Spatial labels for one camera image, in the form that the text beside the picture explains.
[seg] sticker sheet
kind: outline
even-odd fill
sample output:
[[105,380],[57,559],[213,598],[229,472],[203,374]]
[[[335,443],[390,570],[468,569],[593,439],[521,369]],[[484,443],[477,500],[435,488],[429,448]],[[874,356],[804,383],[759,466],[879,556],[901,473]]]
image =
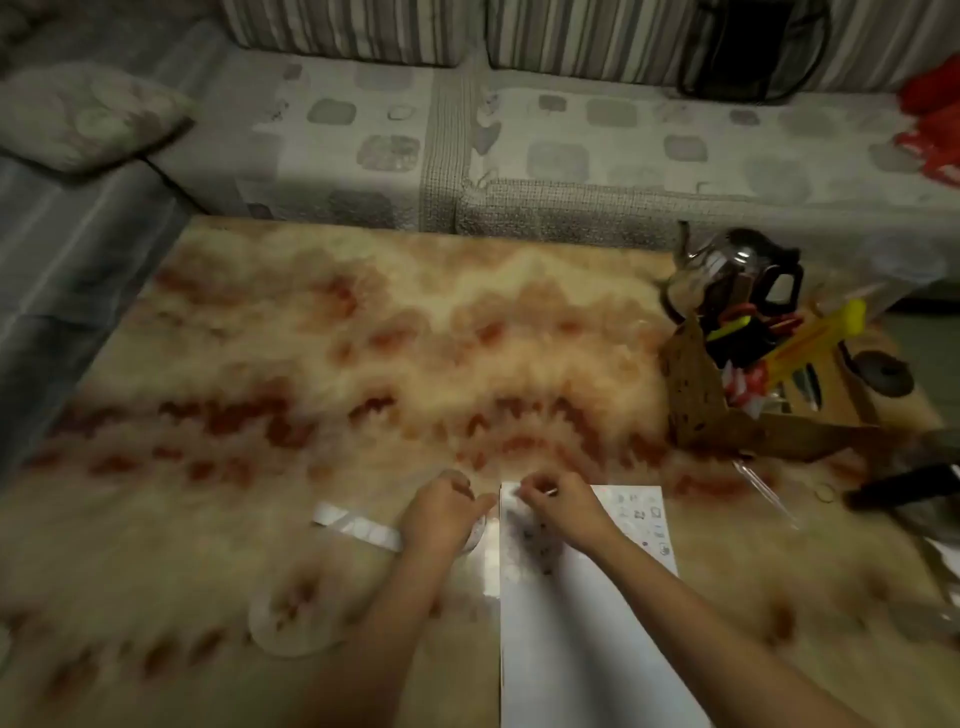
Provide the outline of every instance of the sticker sheet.
[[[503,728],[709,726],[616,587],[504,483],[500,493]],[[593,486],[614,522],[677,573],[659,487]]]

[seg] throw pillow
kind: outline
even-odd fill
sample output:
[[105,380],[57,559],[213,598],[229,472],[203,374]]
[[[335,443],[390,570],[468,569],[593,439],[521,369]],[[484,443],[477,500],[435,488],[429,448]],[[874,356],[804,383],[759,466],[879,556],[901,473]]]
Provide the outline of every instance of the throw pillow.
[[172,88],[85,61],[17,71],[0,83],[0,98],[0,147],[71,173],[156,144],[193,110]]

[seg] right hand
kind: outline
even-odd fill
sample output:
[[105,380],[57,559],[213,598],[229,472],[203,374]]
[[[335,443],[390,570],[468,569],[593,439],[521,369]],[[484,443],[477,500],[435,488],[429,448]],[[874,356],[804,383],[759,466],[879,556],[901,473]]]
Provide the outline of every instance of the right hand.
[[[557,489],[556,495],[547,491]],[[517,496],[550,523],[564,541],[587,555],[620,536],[593,489],[576,473],[533,473],[520,481]]]

